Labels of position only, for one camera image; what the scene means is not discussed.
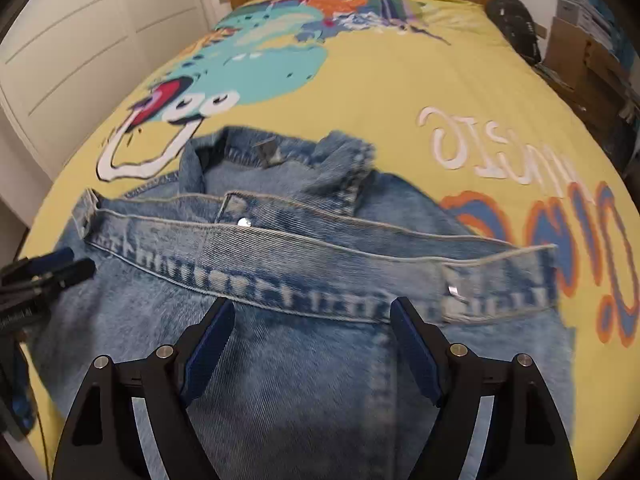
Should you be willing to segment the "white storage boxes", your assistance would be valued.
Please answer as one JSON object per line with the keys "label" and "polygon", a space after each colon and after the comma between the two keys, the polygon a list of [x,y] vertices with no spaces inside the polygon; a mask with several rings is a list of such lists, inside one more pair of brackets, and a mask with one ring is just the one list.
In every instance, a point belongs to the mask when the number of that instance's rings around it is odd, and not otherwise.
{"label": "white storage boxes", "polygon": [[614,49],[612,24],[585,0],[556,0],[555,16],[593,36],[608,50]]}

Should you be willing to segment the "blue denim jacket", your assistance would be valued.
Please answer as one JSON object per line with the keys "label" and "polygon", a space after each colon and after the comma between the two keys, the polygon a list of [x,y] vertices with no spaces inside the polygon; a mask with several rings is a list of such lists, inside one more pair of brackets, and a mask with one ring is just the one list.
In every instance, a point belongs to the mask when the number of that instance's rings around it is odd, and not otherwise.
{"label": "blue denim jacket", "polygon": [[60,245],[96,274],[28,338],[58,409],[96,356],[143,358],[226,298],[234,329],[189,410],[218,474],[403,479],[436,417],[390,328],[406,297],[480,356],[530,354],[570,426],[574,334],[555,249],[479,236],[373,159],[340,132],[227,127],[119,198],[82,194]]}

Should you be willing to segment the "black backpack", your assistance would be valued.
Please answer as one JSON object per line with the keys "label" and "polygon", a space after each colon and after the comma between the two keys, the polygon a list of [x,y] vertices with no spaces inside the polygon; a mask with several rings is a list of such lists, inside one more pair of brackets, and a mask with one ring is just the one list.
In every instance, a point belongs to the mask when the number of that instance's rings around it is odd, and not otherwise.
{"label": "black backpack", "polygon": [[521,0],[488,0],[485,13],[529,66],[541,62],[535,22]]}

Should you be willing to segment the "yellow dinosaur print bedspread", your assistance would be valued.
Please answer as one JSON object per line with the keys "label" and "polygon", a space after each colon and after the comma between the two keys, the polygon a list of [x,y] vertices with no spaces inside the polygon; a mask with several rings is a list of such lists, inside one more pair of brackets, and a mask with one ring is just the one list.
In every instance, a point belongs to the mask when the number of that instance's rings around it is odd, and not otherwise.
{"label": "yellow dinosaur print bedspread", "polygon": [[[473,233],[556,252],[574,334],[574,479],[637,477],[639,215],[585,126],[484,10],[456,0],[258,0],[236,9],[124,99],[66,162],[27,247],[60,238],[86,191],[119,198],[178,169],[227,127],[374,149]],[[149,479],[168,479],[144,401]]]}

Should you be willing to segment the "white panelled wardrobe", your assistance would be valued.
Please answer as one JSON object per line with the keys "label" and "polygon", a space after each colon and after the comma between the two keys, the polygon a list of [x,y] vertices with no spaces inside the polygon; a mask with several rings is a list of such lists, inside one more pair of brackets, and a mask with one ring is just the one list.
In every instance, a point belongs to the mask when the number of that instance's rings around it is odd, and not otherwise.
{"label": "white panelled wardrobe", "polygon": [[29,0],[1,43],[1,102],[44,173],[211,17],[210,0]]}

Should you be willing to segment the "wooden desk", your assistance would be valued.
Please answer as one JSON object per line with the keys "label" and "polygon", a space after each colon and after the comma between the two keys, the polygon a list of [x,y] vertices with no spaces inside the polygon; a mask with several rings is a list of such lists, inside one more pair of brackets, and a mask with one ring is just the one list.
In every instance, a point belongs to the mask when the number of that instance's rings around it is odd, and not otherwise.
{"label": "wooden desk", "polygon": [[541,66],[592,135],[609,136],[627,102],[628,73],[617,58],[588,32],[554,18]]}

